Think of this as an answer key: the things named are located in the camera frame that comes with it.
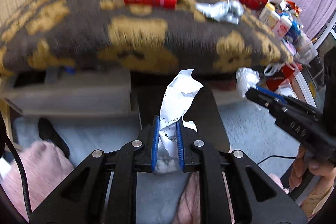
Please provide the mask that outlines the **person's right hand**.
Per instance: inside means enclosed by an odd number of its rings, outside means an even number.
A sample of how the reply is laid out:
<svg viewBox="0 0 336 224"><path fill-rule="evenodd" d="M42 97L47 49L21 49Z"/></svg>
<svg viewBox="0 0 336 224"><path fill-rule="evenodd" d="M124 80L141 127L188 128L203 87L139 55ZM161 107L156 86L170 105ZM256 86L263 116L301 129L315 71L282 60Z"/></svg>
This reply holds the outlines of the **person's right hand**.
<svg viewBox="0 0 336 224"><path fill-rule="evenodd" d="M319 182L315 185L311 194L318 195L328 192L334 185L335 166L326 160L317 159L312 159L306 163L304 160L305 154L306 148L300 145L289 177L290 188L294 189L299 187L302 183L303 174L308 170L311 174L320 177Z"/></svg>

